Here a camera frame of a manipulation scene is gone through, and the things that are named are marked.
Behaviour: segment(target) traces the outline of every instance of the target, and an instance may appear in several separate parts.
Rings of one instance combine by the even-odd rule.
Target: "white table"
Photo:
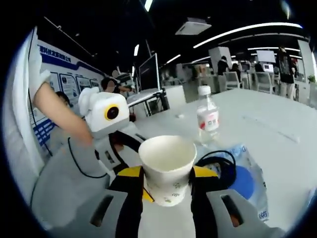
[[[252,90],[230,90],[213,98],[220,108],[220,142],[224,147],[236,143],[247,146],[264,172],[269,205],[267,224],[288,230],[298,219],[309,189],[317,185],[317,111]],[[136,121],[136,126],[146,137],[178,134],[195,138],[196,103]],[[83,154],[82,158],[76,158],[82,169],[90,175],[102,174],[97,161],[90,160],[85,153],[85,148],[76,153]],[[129,166],[141,164],[138,154],[129,148],[120,154]],[[35,190],[33,209],[49,217],[50,223],[61,226],[71,221],[85,200],[103,191],[106,180],[80,174],[67,147],[58,158],[51,158],[48,166],[50,169],[45,168],[43,179],[40,177],[38,182],[42,189]],[[53,197],[53,204],[48,204],[49,197]],[[139,237],[194,238],[190,202],[189,192],[180,204],[170,208],[144,201]]]
[[[220,143],[224,147],[237,143],[247,146],[264,172],[269,206],[267,224],[288,230],[299,218],[309,190],[317,185],[317,111],[252,90],[230,90],[213,98],[220,108]],[[194,138],[196,103],[153,115],[136,125],[147,137],[179,134]],[[184,118],[175,116],[179,113]],[[171,226],[170,219],[160,220],[158,231]]]

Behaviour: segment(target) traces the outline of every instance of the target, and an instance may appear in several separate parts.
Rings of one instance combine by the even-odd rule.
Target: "ceiling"
[[[149,57],[148,48],[158,54],[160,65],[181,54],[173,63],[186,63],[208,55],[208,49],[218,45],[229,47],[231,54],[254,47],[284,45],[298,49],[297,38],[283,35],[265,35],[229,41],[243,36],[264,33],[288,33],[308,36],[295,27],[261,27],[230,34],[196,49],[194,45],[218,34],[259,23],[293,22],[277,0],[153,0],[150,11],[144,9],[145,0],[107,0],[90,3],[76,2],[60,8],[48,1],[40,8],[39,39],[50,43],[79,59],[111,73],[116,66],[131,71]],[[49,23],[79,43],[85,50]],[[206,20],[211,28],[197,36],[175,36],[187,17]],[[134,48],[140,44],[138,55]]]

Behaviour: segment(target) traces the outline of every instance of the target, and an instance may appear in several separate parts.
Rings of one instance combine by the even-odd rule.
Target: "white paper cup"
[[[170,207],[183,200],[196,153],[195,144],[181,136],[163,135],[141,144],[145,189],[158,205]]]

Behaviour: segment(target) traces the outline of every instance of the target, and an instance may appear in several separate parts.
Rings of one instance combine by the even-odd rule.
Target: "white robot head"
[[[129,107],[121,94],[100,92],[98,87],[85,88],[79,95],[78,105],[96,139],[129,124]]]

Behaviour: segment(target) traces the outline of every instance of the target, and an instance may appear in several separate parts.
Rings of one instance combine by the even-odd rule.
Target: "plastic water bottle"
[[[216,150],[216,138],[219,129],[219,112],[211,98],[209,86],[199,86],[199,101],[197,108],[197,118],[199,126],[198,141],[209,149]]]

